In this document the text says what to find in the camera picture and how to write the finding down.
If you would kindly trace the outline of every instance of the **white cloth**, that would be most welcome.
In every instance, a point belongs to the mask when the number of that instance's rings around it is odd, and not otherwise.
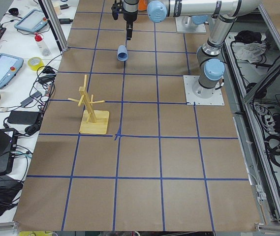
[[[249,63],[261,61],[261,55],[265,53],[267,47],[262,43],[245,44],[235,53],[236,59],[247,60]]]

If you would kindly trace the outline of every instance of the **grid table surface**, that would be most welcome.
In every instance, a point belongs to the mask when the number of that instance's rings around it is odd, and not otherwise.
[[[253,231],[253,199],[225,106],[187,105],[183,75],[199,74],[208,35],[176,33],[145,12],[125,40],[112,0],[81,0],[14,220],[22,230]],[[129,59],[118,61],[126,44]],[[88,75],[106,135],[78,132]]]

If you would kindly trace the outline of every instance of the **orange object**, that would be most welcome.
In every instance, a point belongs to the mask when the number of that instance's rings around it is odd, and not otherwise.
[[[147,0],[139,0],[139,11],[146,11],[148,7]]]

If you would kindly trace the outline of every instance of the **blue lid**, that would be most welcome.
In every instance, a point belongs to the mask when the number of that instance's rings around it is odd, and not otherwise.
[[[167,15],[166,6],[159,1],[152,1],[147,7],[148,15],[151,21],[159,23],[165,20]]]
[[[217,81],[219,80],[225,71],[225,66],[223,62],[218,59],[210,59],[205,63],[204,74],[209,80]]]
[[[207,16],[207,15],[203,15],[203,16],[192,16],[192,22],[193,22],[195,25],[204,24],[207,20],[208,20],[208,16]]]

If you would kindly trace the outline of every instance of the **yellow wooden stand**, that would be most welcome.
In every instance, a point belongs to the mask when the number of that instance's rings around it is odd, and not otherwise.
[[[81,99],[68,98],[70,101],[78,102],[77,106],[85,105],[83,112],[80,133],[81,134],[106,134],[109,120],[109,111],[97,111],[93,109],[94,103],[103,103],[102,101],[93,101],[93,95],[89,96],[86,91],[87,75],[84,77],[84,86],[80,86],[79,92]]]

